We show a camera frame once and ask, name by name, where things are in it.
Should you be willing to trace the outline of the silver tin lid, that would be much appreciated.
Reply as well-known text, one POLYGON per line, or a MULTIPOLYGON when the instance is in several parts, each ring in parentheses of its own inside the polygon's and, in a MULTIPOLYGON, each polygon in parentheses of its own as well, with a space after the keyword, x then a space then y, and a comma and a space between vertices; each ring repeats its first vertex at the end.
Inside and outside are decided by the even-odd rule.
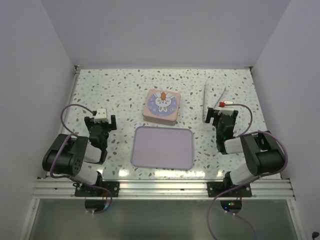
POLYGON ((181 94, 178 92, 150 89, 148 91, 143 117, 156 120, 175 121, 178 117, 181 94))

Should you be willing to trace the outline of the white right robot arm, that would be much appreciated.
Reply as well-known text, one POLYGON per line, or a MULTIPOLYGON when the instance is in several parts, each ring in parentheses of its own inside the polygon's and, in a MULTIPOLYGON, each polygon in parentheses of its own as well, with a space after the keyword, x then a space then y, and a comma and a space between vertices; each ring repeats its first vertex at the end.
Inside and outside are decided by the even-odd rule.
POLYGON ((245 163, 225 174, 223 192, 235 196, 241 187, 253 181, 282 172, 288 164, 288 153, 284 145, 269 131, 246 129, 234 136, 238 111, 230 109, 234 104, 220 103, 221 109, 208 108, 205 122, 213 120, 216 131, 216 148, 223 155, 243 153, 245 163))

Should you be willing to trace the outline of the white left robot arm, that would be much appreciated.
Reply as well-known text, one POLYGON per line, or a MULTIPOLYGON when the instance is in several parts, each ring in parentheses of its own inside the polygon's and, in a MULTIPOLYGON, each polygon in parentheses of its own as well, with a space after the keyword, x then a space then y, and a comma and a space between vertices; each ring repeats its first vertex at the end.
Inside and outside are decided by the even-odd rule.
POLYGON ((117 129, 116 116, 107 118, 85 117, 89 136, 74 133, 59 134, 43 157, 42 168, 53 179, 68 178, 86 184, 92 196, 103 193, 104 184, 101 174, 89 164, 101 165, 107 158, 108 138, 117 129))

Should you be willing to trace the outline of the pink cookie tin box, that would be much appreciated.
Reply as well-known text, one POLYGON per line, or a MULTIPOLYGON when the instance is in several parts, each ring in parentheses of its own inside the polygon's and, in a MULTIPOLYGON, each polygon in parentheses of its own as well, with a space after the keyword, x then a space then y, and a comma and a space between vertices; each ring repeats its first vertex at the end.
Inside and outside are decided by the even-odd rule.
POLYGON ((174 126, 177 122, 177 117, 143 115, 143 120, 160 125, 174 126))

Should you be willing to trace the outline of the lilac plastic tray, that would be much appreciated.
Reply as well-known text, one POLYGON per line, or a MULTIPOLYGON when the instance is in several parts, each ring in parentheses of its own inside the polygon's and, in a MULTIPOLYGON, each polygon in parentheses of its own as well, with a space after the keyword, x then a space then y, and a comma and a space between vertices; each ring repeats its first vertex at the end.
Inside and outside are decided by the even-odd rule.
POLYGON ((139 126, 134 133, 131 163, 142 168, 190 170, 194 135, 190 129, 139 126))

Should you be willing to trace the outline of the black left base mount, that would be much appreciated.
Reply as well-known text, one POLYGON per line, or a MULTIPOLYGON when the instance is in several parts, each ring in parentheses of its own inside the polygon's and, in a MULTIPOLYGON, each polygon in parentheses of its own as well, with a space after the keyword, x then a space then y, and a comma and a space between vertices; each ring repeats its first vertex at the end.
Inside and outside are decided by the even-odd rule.
POLYGON ((119 196, 120 183, 117 181, 103 181, 98 188, 85 186, 80 183, 73 183, 76 197, 115 197, 119 196))

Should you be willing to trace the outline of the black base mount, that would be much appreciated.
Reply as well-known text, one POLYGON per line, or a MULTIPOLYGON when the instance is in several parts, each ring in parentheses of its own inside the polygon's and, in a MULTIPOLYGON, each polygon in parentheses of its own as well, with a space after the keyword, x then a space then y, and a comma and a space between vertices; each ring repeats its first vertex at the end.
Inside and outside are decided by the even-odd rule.
POLYGON ((76 197, 115 197, 119 196, 120 183, 117 181, 103 181, 98 188, 85 186, 80 183, 73 183, 76 197))
POLYGON ((251 186, 245 185, 238 187, 236 185, 226 186, 222 181, 208 181, 207 186, 207 195, 209 198, 215 198, 223 192, 226 192, 222 197, 228 198, 250 198, 253 196, 251 186))

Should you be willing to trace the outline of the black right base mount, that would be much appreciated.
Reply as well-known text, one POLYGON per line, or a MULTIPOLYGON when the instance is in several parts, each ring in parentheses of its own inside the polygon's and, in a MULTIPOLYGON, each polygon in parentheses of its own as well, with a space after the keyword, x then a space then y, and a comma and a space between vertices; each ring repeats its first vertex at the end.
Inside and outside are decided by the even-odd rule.
POLYGON ((236 185, 226 186, 222 181, 208 181, 207 186, 207 195, 209 198, 215 198, 223 192, 226 192, 222 197, 228 198, 250 198, 253 196, 251 186, 245 185, 238 187, 236 185))

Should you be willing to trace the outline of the aluminium front rail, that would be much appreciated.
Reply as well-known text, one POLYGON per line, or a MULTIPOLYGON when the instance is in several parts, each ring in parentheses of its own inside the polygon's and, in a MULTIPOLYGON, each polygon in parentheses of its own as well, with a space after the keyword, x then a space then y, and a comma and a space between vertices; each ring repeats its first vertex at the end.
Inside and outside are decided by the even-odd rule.
MULTIPOLYGON (((115 200, 212 200, 214 190, 207 180, 119 180, 112 187, 115 200)), ((38 179, 34 199, 74 199, 76 188, 69 180, 38 179)), ((292 200, 294 191, 289 180, 261 179, 223 198, 248 200, 292 200)))

